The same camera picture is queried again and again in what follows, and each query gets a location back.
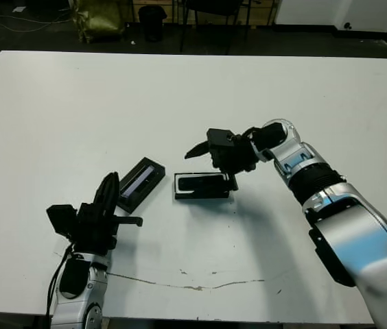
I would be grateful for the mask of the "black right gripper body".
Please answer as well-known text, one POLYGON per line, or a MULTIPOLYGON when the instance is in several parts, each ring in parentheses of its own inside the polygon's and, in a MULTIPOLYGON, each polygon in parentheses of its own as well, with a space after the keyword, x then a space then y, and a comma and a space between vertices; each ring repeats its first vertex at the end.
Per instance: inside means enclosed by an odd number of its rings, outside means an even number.
POLYGON ((257 156, 247 134, 210 133, 212 165, 228 176, 228 189, 237 191, 235 175, 256 168, 257 156))

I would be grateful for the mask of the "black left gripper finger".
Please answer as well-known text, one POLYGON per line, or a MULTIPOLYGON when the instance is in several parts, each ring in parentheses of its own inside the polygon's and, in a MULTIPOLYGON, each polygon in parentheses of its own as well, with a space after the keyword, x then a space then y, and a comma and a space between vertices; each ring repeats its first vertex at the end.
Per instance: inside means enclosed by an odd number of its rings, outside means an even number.
POLYGON ((105 188, 105 211, 106 216, 113 216, 118 199, 118 172, 114 171, 108 175, 105 188))
POLYGON ((100 215, 113 215, 113 173, 102 180, 93 203, 100 215))

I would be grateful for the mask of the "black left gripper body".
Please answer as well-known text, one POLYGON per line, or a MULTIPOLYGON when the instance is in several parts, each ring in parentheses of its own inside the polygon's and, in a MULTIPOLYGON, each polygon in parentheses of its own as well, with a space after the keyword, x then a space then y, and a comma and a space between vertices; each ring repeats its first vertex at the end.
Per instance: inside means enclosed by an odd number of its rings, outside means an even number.
POLYGON ((143 225, 142 217, 116 215, 116 203, 82 203, 71 224, 71 240, 76 252, 107 255, 115 249, 120 225, 143 225))

